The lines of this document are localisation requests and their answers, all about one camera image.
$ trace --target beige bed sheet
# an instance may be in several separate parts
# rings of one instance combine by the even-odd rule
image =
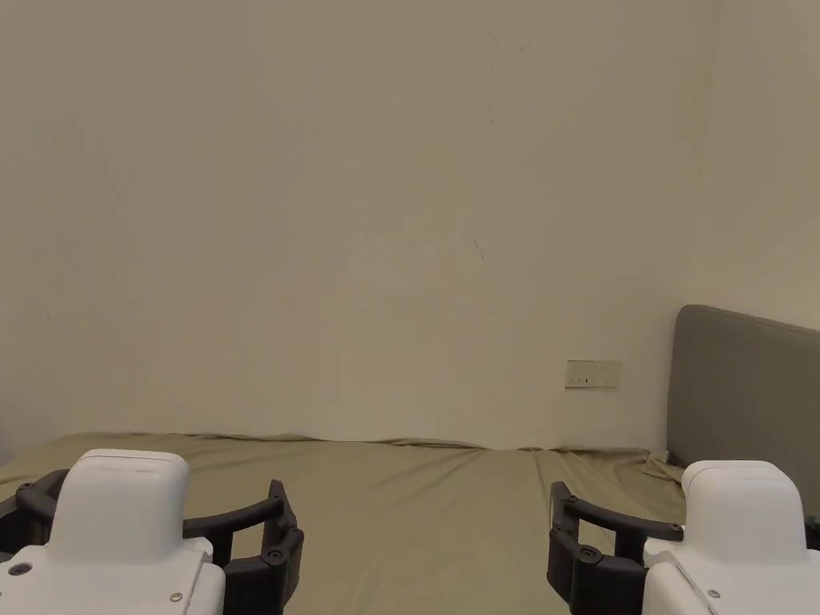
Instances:
[[[0,468],[0,499],[95,448],[178,453],[190,465],[186,516],[239,508],[285,483],[306,534],[287,615],[558,615],[544,578],[549,486],[624,513],[683,522],[678,472],[639,450],[494,451],[420,441],[74,435]],[[612,537],[581,538],[611,551]],[[261,529],[236,536],[257,553]]]

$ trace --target white wall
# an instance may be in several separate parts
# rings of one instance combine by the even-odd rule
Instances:
[[[820,328],[820,3],[727,0],[692,298]]]
[[[663,446],[712,17],[3,3],[0,437]]]

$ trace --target headboard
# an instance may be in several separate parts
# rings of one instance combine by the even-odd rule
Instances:
[[[764,459],[820,514],[820,332],[702,305],[681,309],[667,447],[681,463]]]

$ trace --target mattress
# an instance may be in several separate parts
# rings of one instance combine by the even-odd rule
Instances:
[[[640,450],[478,449],[422,440],[342,443],[188,435],[73,435],[0,468],[0,499],[85,451],[169,451],[190,466],[186,516],[240,508],[284,482],[305,531],[287,615],[566,613],[544,573],[549,486],[624,513],[684,521],[680,472]],[[261,529],[235,537],[258,553]],[[611,552],[613,537],[581,539]]]

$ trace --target white plastic housing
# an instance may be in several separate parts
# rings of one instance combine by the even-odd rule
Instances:
[[[683,476],[681,543],[649,539],[644,615],[818,613],[820,553],[800,494],[765,462],[700,462]]]
[[[0,612],[20,615],[221,615],[225,573],[212,546],[182,540],[185,461],[94,450],[62,487],[51,542],[0,564]],[[26,574],[9,571],[28,564]]]

